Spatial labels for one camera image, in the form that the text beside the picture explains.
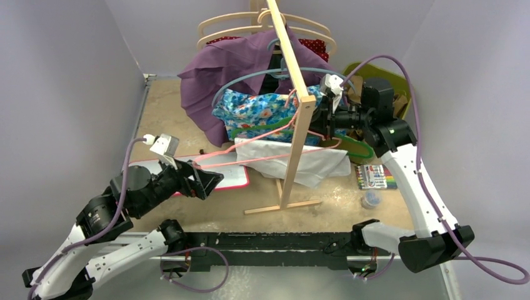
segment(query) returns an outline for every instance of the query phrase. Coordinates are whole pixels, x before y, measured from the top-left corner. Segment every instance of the clear container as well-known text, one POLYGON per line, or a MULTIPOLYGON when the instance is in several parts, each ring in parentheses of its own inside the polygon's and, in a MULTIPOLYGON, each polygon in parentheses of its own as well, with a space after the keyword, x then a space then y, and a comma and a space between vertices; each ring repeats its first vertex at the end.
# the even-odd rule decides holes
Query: clear container
POLYGON ((381 203, 381 193, 377 190, 368 190, 361 198, 361 206, 365 209, 374 209, 381 203))

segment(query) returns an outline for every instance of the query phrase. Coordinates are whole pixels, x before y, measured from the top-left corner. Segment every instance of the wooden clothes rack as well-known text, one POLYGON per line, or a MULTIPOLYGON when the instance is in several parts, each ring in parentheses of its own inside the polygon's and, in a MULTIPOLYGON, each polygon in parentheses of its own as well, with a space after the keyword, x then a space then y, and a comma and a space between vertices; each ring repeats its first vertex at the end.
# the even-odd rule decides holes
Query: wooden clothes rack
MULTIPOLYGON (((300 157, 302 156, 303 147, 308 135, 309 123, 311 123, 311 117, 315 108, 316 98, 313 95, 308 94, 308 89, 302 77, 300 67, 294 55, 293 47, 289 40, 289 36, 285 29, 285 24, 282 19, 282 14, 278 9, 276 0, 266 0, 269 12, 272 18, 272 24, 274 30, 279 39, 280 48, 285 59, 287 70, 292 81, 292 86, 296 89, 296 96, 299 99, 300 105, 298 106, 298 116, 296 118, 294 126, 294 136, 292 137, 291 152, 289 155, 289 161, 287 163, 287 171, 285 174, 285 180, 281 184, 281 180, 276 180, 276 186, 279 193, 279 204, 269 207, 261 207, 256 209, 246 210, 245 214, 265 213, 269 211, 279 211, 287 208, 299 208, 303 206, 311 206, 320 204, 321 200, 303 201, 290 203, 289 198, 291 191, 294 186, 294 178, 296 171, 298 170, 298 164, 300 157)), ((251 0, 251 9, 257 9, 256 0, 251 0)))
MULTIPOLYGON (((197 42, 197 50, 201 50, 209 42, 223 38, 226 36, 235 36, 241 33, 258 33, 262 31, 268 31, 274 28, 274 26, 268 24, 264 20, 265 16, 270 14, 270 9, 263 7, 263 0, 251 0, 250 7, 251 11, 247 12, 233 12, 230 14, 223 14, 221 16, 212 17, 208 20, 205 20, 199 24, 197 31, 199 33, 199 41, 197 42), (223 21, 236 20, 236 19, 250 19, 251 26, 244 27, 235 27, 231 29, 225 29, 219 32, 212 34, 205 34, 204 30, 206 27, 217 24, 223 21)), ((326 26, 306 19, 305 17, 295 16, 293 14, 281 14, 284 24, 286 21, 295 22, 309 26, 312 29, 293 27, 291 26, 291 31, 303 36, 311 37, 312 39, 319 39, 326 43, 327 54, 333 55, 337 49, 337 42, 331 37, 331 31, 326 26)))

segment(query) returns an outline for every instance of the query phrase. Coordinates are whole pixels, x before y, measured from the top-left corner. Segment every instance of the wooden base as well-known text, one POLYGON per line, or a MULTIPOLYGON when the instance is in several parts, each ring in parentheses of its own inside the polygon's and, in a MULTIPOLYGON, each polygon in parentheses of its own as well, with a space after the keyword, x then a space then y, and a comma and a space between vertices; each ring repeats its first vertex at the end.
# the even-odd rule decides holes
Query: wooden base
MULTIPOLYGON (((276 180, 276 187, 278 188, 279 198, 281 199, 282 185, 281 185, 280 179, 276 180)), ((287 208, 300 208, 302 206, 317 205, 321 203, 322 201, 320 200, 310 200, 310 201, 303 201, 303 202, 287 203, 286 207, 284 208, 282 208, 280 205, 274 205, 274 206, 268 206, 268 207, 262 207, 262 208, 247 209, 243 213, 244 214, 259 214, 259 213, 266 213, 269 211, 280 211, 280 210, 287 209, 287 208)))
MULTIPOLYGON (((311 205, 318 205, 321 204, 322 201, 320 200, 311 200, 311 201, 303 201, 303 202, 295 202, 295 203, 289 203, 287 204, 287 208, 299 208, 301 206, 311 206, 311 205)), ((247 209, 244 211, 245 214, 259 214, 259 213, 266 213, 269 211, 280 211, 282 210, 280 205, 275 206, 269 206, 269 207, 262 207, 262 208, 254 208, 254 209, 247 209)))

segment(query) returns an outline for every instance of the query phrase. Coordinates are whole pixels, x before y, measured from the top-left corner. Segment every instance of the white plug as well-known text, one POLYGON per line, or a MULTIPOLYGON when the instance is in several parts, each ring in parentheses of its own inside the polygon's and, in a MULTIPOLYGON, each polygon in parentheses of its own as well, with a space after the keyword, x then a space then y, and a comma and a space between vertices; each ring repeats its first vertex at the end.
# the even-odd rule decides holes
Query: white plug
POLYGON ((330 89, 335 96, 333 99, 330 99, 333 103, 333 112, 335 113, 335 110, 339 107, 339 104, 341 103, 341 99, 343 98, 343 87, 341 87, 341 84, 343 83, 343 80, 337 76, 337 75, 331 75, 326 74, 324 77, 322 77, 320 81, 320 92, 325 93, 326 89, 330 89))
POLYGON ((152 134, 146 134, 144 135, 144 139, 146 139, 143 142, 144 144, 152 146, 154 144, 154 140, 156 139, 156 137, 153 136, 152 134))

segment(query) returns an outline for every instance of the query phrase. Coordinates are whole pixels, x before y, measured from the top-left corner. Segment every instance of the cable connector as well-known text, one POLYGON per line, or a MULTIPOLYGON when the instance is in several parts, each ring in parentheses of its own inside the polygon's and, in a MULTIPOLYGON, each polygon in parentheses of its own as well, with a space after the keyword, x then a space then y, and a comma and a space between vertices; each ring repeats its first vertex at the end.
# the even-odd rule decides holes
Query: cable connector
POLYGON ((156 139, 156 137, 152 134, 146 134, 143 136, 143 138, 146 139, 143 143, 149 146, 152 146, 154 144, 154 140, 156 139))

